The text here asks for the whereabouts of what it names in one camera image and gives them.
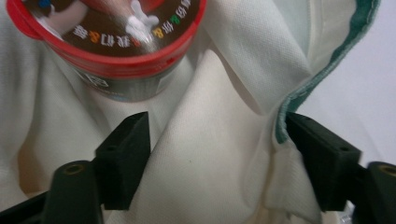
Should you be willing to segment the white table mat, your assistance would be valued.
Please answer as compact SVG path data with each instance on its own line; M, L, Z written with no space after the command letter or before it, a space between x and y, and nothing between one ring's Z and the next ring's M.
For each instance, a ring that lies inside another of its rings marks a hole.
M362 151L396 165L396 0L380 0L366 35L298 109Z

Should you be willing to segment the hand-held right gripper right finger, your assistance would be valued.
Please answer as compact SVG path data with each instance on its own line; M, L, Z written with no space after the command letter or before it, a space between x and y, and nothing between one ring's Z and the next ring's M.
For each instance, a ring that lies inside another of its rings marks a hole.
M286 124L290 139L303 156L320 210L343 211L354 198L361 152L309 117L289 112Z

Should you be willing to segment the red lidded can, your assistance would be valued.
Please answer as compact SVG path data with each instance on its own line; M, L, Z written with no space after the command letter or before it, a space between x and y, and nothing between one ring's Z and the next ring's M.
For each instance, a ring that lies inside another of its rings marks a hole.
M15 26L88 86L117 101L162 91L207 0L6 0Z

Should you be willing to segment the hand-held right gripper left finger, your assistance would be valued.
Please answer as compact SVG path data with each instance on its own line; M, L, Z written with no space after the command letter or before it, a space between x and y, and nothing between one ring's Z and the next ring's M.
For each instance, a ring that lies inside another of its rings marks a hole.
M150 156L149 113L124 119L95 150L93 167L101 204L128 210Z

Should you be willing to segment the white canvas tote bag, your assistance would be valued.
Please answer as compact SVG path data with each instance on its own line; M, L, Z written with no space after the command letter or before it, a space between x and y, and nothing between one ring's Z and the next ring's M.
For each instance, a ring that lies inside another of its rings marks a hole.
M148 111L152 154L106 224L321 224L285 124L373 23L379 0L207 0L170 85L141 103L84 85L0 0L0 211Z

